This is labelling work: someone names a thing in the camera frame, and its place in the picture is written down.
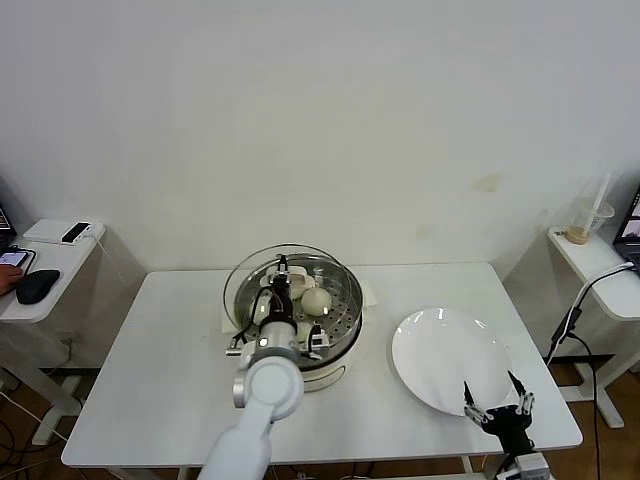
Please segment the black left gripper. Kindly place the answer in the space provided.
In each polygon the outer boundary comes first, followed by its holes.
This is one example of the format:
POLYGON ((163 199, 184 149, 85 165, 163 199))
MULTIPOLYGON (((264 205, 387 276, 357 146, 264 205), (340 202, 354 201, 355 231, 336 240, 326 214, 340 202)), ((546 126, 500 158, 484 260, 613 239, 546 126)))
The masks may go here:
POLYGON ((287 257, 284 254, 279 256, 276 268, 276 286, 273 285, 274 276, 265 275, 260 281, 261 288, 271 287, 272 306, 269 307, 269 315, 267 322, 282 322, 286 324, 294 324, 293 302, 290 296, 289 285, 290 270, 287 257))

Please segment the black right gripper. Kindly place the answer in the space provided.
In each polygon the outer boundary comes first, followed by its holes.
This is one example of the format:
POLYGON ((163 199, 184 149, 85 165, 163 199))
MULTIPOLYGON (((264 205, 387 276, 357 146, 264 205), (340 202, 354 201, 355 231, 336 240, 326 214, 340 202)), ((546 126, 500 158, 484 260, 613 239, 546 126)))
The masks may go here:
POLYGON ((489 409, 486 413, 476 406, 469 386, 464 382, 464 413, 475 424, 483 424, 485 433, 496 436, 505 454, 527 455, 533 452, 533 442, 526 430, 532 423, 534 394, 511 371, 508 375, 518 394, 517 406, 501 406, 489 409))

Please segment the person's hand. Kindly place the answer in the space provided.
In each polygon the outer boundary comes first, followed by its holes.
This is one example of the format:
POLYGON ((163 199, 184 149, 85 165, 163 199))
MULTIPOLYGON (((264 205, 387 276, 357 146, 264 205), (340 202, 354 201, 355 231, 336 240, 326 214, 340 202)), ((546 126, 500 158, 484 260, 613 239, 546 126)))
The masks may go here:
POLYGON ((0 295, 6 295, 17 287, 23 279, 23 270, 12 265, 0 265, 0 295))

